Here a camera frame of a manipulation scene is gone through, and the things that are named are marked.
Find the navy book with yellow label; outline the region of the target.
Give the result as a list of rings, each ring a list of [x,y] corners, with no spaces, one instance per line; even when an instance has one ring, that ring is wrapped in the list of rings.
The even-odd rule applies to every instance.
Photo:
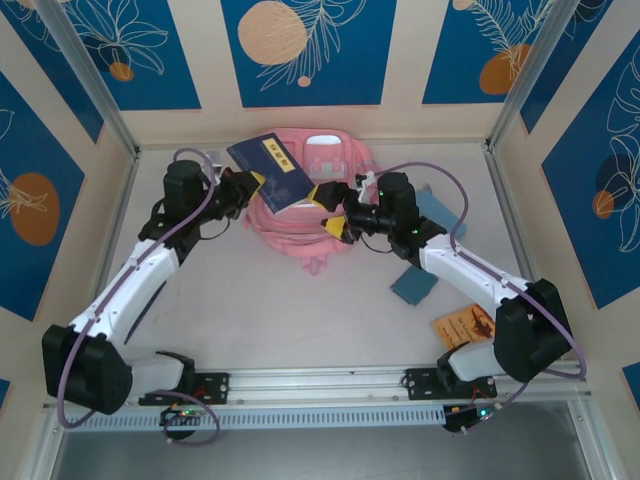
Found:
[[[233,144],[227,153],[241,170],[264,178],[259,194],[273,214],[304,203],[315,187],[275,133]]]

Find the pink student backpack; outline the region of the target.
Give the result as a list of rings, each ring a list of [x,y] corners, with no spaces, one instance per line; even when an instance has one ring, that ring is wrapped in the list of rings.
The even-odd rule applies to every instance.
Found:
[[[316,185],[337,181],[354,187],[358,174],[378,169],[368,146],[344,131],[282,127],[273,128],[271,132]],[[321,225],[322,220],[341,213],[341,209],[328,212],[309,202],[273,213],[265,201],[258,198],[250,203],[244,222],[270,248],[298,258],[304,270],[317,275],[326,268],[328,256],[351,249]]]

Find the light blue pencil case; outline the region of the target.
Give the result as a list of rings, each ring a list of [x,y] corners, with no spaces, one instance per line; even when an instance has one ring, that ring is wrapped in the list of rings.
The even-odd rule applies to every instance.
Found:
[[[449,233],[460,220],[460,217],[438,200],[429,189],[416,192],[416,204],[422,216],[444,227]]]

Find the small teal notebook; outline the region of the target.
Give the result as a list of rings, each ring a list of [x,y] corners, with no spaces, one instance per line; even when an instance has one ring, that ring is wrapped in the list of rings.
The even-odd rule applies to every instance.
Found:
[[[417,306],[437,283],[437,276],[411,266],[391,285],[391,290],[407,304]]]

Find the orange book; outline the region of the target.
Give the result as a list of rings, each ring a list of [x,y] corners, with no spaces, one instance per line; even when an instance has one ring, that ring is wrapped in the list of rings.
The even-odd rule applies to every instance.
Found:
[[[438,318],[431,325],[447,350],[495,335],[494,320],[477,304]]]

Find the aluminium side rail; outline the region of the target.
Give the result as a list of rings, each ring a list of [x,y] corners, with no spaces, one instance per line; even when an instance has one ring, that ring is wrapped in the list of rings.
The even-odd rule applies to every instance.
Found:
[[[529,259],[501,165],[487,142],[482,143],[481,147],[517,263],[517,272],[510,274],[524,280],[521,290],[526,291],[538,277]],[[544,370],[554,362],[548,352],[548,344],[553,343],[553,325],[537,313],[518,291],[515,294],[514,299],[504,300],[498,309],[498,352],[503,357],[515,356]]]
[[[103,252],[103,259],[101,261],[97,280],[95,281],[93,289],[95,298],[99,297],[106,290],[110,282],[111,267],[114,262],[118,240],[134,186],[135,177],[137,175],[140,156],[141,152],[137,151],[135,155],[131,157],[130,166],[118,197],[117,208],[114,210],[114,217],[108,231],[108,240]]]

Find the aluminium frame post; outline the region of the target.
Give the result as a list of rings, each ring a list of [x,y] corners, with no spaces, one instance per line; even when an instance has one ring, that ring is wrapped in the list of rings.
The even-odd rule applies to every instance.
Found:
[[[139,145],[63,7],[56,0],[33,0],[33,3],[102,118],[122,147],[130,156],[136,158]]]
[[[527,134],[533,132],[611,2],[545,0],[549,15],[487,139],[491,152],[506,139],[515,120],[522,123]]]

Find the aluminium mounting rail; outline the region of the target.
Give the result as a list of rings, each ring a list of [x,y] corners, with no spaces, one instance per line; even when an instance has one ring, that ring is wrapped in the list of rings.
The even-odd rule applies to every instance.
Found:
[[[422,401],[431,403],[461,403],[471,400],[410,400],[401,378],[410,368],[427,366],[385,366],[302,369],[236,369],[230,375],[229,392],[225,405],[262,406],[339,406],[373,405],[392,402]],[[516,401],[556,401],[590,397],[591,391],[584,379],[565,379],[541,374],[521,393],[521,384],[508,376],[495,376],[498,401],[510,398]]]

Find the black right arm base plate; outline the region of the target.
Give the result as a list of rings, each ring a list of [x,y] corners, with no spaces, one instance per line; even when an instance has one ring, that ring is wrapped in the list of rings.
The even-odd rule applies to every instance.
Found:
[[[401,378],[410,400],[471,400],[474,397],[493,399],[497,389],[493,377],[473,381],[460,380],[448,368],[410,368]]]

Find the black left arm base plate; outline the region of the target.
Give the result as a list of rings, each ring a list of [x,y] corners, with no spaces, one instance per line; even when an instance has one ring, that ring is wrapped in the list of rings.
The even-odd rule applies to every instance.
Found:
[[[206,405],[225,405],[229,392],[230,375],[228,373],[191,373],[184,375],[179,385],[171,390],[171,395],[149,393],[138,399],[142,406],[169,406],[186,404],[187,400],[175,396],[181,392]]]

